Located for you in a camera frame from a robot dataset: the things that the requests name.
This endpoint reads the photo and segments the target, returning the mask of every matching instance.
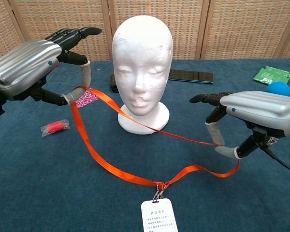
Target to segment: black phone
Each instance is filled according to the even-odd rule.
[[[208,73],[171,69],[169,80],[213,84],[214,74],[211,72]]]
[[[112,75],[110,76],[110,85],[111,85],[112,92],[118,93],[114,73],[112,73]]]

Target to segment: pink fabric patch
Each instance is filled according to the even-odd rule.
[[[88,90],[85,91],[82,97],[75,101],[77,108],[81,108],[85,105],[88,105],[91,102],[96,101],[99,99],[95,94],[89,92]]]

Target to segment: id badge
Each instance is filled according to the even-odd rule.
[[[141,205],[144,232],[178,232],[172,203],[167,198]]]

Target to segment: silver robotic hand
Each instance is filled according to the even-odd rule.
[[[45,39],[24,42],[0,58],[0,115],[7,101],[22,101],[31,96],[35,101],[67,105],[85,90],[77,88],[72,93],[59,95],[43,89],[46,76],[61,62],[79,65],[82,85],[90,85],[90,61],[69,51],[89,35],[98,35],[99,28],[61,29]]]
[[[215,150],[229,158],[241,159],[257,148],[274,158],[268,147],[275,144],[279,138],[290,137],[290,97],[261,91],[245,91],[199,94],[189,101],[216,106],[206,118],[206,126],[213,141],[218,145]],[[253,131],[253,134],[237,147],[226,147],[218,128],[218,121],[226,114],[243,120]]]

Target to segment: plastic package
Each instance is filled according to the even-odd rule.
[[[99,98],[95,94],[86,90],[83,96],[77,99],[75,103],[76,103],[77,108],[81,108],[81,107],[84,107],[85,105],[88,105],[89,103],[96,101],[97,99]]]
[[[41,127],[42,137],[70,128],[70,123],[67,119],[53,122]]]

